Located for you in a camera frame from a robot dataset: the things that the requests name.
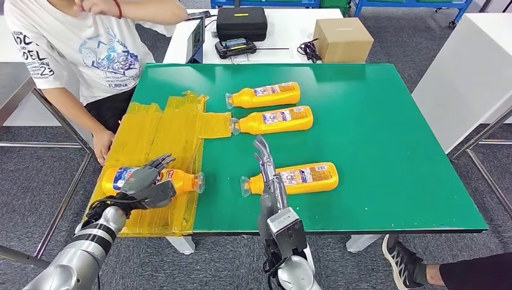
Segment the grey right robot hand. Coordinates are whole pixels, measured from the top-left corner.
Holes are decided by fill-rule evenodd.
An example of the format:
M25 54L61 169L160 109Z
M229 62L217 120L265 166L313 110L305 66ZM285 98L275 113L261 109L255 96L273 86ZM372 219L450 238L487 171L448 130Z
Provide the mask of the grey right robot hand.
M267 220L279 212L280 205L285 204L283 198L286 194L284 193L284 186L278 185L275 164L266 140L261 135L257 135L253 145L259 151L259 153L254 153L254 156L258 160L263 177L258 232L263 239L271 239L272 233Z

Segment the person's left hand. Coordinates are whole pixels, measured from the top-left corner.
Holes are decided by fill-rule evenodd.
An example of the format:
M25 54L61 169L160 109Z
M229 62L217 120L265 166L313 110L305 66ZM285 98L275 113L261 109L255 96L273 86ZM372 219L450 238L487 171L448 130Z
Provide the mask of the person's left hand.
M119 16L117 3L113 0L75 0L74 8L95 15Z

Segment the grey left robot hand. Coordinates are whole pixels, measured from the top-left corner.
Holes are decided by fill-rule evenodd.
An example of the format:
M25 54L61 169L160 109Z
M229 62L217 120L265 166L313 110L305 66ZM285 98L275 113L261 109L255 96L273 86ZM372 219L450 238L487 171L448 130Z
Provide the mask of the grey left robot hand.
M116 197L134 210L165 207L176 196L176 189L172 181L160 177L160 173L174 160L170 153L166 153L136 169Z

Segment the person's right hand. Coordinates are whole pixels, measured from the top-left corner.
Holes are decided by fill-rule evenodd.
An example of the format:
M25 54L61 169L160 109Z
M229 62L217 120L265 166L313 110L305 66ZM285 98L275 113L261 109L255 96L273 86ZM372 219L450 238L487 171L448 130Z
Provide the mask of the person's right hand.
M105 165L115 134L107 129L97 129L92 132L93 150L100 165Z

